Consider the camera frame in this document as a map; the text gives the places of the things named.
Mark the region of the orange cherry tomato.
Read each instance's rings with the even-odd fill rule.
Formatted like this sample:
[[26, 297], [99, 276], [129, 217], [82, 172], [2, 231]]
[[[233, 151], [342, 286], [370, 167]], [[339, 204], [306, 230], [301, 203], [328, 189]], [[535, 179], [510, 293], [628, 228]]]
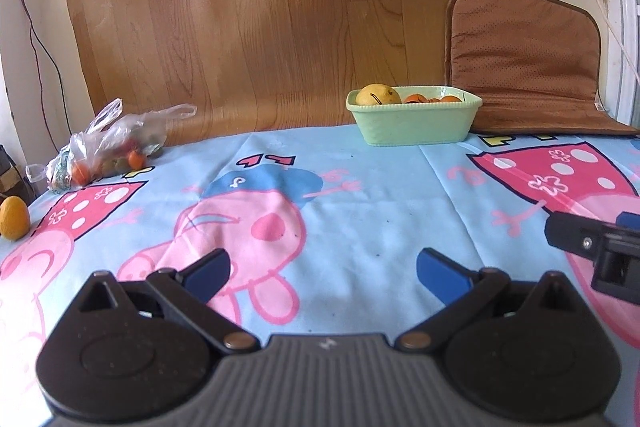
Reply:
[[439, 99], [439, 102], [440, 103], [459, 103], [463, 101], [461, 100], [461, 98], [458, 98], [455, 95], [445, 95]]

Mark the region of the small orange mandarin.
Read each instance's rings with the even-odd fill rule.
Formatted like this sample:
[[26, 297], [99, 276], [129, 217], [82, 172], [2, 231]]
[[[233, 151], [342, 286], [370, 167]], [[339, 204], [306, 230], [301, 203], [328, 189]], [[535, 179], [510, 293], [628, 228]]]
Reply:
[[418, 103], [427, 103], [427, 102], [428, 102], [428, 98], [420, 93], [410, 94], [404, 100], [405, 104], [418, 104]]

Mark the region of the large yellow citrus fruit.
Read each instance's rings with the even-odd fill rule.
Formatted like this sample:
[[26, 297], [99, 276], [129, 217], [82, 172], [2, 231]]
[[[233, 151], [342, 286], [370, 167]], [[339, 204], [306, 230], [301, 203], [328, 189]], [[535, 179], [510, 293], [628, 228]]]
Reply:
[[355, 103], [360, 106], [378, 106], [400, 104], [398, 92], [387, 84], [370, 83], [359, 90]]

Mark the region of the orange fruit in bag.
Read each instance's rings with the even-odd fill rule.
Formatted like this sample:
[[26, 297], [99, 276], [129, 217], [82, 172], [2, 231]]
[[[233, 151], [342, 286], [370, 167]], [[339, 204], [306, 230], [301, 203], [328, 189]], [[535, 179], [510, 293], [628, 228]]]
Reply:
[[129, 168], [132, 171], [138, 171], [145, 167], [146, 165], [146, 156], [139, 152], [138, 150], [132, 150], [127, 155], [127, 161]]

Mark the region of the cartoon pig blue blanket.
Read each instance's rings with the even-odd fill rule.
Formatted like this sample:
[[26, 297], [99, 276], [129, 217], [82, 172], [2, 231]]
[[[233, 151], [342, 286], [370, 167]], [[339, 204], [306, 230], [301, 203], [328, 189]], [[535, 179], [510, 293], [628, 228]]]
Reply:
[[614, 221], [639, 209], [639, 143], [582, 135], [471, 135], [372, 147], [352, 126], [227, 136], [168, 147], [29, 209], [32, 229], [1, 245], [1, 421], [49, 418], [35, 361], [86, 278], [141, 280], [227, 249], [213, 307], [273, 333], [396, 336], [439, 309], [416, 277], [437, 249], [517, 280], [567, 274], [613, 337], [623, 372], [608, 407], [639, 421], [639, 310], [596, 293], [590, 262], [549, 246], [548, 214]]

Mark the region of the clear plastic fruit bag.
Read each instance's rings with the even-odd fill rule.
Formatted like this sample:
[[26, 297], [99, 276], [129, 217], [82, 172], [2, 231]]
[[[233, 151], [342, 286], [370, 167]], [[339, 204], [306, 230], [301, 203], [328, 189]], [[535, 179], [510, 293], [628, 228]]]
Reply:
[[192, 118], [193, 104], [178, 104], [143, 114], [122, 113], [122, 100], [103, 107], [89, 126], [70, 136], [46, 165], [26, 167], [30, 182], [44, 182], [54, 193], [66, 193], [119, 173], [130, 171], [127, 155], [138, 150], [153, 157], [162, 151], [171, 124]]

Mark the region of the light green plastic basket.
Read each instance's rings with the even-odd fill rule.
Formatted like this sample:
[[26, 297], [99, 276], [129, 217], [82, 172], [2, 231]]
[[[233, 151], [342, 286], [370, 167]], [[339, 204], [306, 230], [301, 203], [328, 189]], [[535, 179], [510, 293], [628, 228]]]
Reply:
[[[456, 143], [471, 131], [483, 100], [468, 91], [447, 86], [394, 87], [401, 103], [360, 106], [355, 103], [360, 89], [346, 98], [346, 108], [352, 113], [364, 141], [372, 146], [405, 146]], [[423, 94], [427, 103], [405, 104], [413, 93]], [[463, 102], [440, 103], [445, 95], [455, 95]]]

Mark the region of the brown seat cushion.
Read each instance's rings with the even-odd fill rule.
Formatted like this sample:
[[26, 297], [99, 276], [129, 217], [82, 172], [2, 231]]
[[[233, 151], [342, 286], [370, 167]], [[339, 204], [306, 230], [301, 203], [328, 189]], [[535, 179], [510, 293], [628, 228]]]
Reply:
[[449, 0], [449, 86], [479, 96], [472, 129], [489, 134], [632, 135], [600, 105], [601, 37], [560, 0]]

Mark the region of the yellow lemon at blanket edge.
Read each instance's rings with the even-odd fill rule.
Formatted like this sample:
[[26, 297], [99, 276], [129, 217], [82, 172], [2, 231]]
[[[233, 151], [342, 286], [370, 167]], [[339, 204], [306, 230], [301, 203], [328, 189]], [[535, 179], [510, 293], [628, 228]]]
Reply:
[[0, 233], [8, 241], [18, 241], [30, 230], [30, 216], [24, 200], [9, 196], [0, 206]]

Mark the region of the wood pattern vinyl sheet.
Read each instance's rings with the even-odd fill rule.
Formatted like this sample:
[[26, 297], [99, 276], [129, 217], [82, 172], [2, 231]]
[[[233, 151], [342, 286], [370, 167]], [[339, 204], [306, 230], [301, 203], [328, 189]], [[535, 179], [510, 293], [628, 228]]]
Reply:
[[346, 124], [370, 83], [445, 79], [448, 0], [67, 0], [91, 104], [181, 103], [210, 136]]

